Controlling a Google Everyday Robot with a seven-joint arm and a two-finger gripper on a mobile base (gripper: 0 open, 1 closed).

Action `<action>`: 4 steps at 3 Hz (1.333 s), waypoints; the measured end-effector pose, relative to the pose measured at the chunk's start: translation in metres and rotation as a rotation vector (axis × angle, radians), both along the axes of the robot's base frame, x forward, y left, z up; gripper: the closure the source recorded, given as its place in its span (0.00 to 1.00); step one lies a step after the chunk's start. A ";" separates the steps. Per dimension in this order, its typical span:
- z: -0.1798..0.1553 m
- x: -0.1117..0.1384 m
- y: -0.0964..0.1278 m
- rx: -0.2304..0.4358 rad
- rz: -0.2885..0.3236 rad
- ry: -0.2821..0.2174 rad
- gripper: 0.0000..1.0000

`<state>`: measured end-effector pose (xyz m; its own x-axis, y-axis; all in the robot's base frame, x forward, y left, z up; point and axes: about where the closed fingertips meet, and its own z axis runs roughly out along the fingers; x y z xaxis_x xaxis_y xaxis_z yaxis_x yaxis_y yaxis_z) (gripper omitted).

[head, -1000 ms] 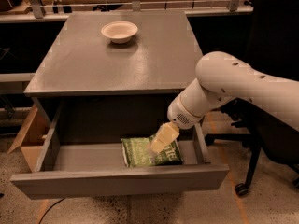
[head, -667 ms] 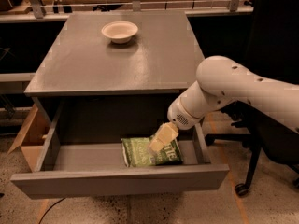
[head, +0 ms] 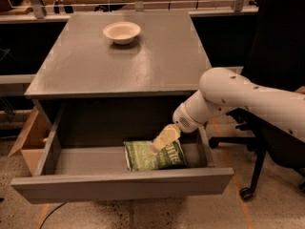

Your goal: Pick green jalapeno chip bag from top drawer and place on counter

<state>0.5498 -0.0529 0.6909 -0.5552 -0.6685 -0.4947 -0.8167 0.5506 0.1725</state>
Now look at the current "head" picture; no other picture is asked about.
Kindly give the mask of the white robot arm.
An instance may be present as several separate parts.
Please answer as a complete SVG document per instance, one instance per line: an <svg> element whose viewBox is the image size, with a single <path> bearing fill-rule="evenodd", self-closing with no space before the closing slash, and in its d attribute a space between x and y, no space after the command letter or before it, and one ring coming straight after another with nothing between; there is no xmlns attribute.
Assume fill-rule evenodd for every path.
<svg viewBox="0 0 305 229"><path fill-rule="evenodd" d="M243 109L294 138L305 141L305 98L303 94L256 85L226 68L211 68L199 80L199 90L173 113L173 123L153 140L160 151L191 133L213 117Z"/></svg>

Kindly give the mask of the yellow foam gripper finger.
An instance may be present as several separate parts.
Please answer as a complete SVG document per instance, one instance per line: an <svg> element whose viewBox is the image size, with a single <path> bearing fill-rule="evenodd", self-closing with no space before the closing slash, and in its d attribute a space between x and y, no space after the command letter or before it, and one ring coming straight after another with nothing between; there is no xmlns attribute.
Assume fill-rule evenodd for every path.
<svg viewBox="0 0 305 229"><path fill-rule="evenodd" d="M164 127L160 134L152 141L151 148L154 152L160 152L167 145L180 138L181 131L175 124Z"/></svg>

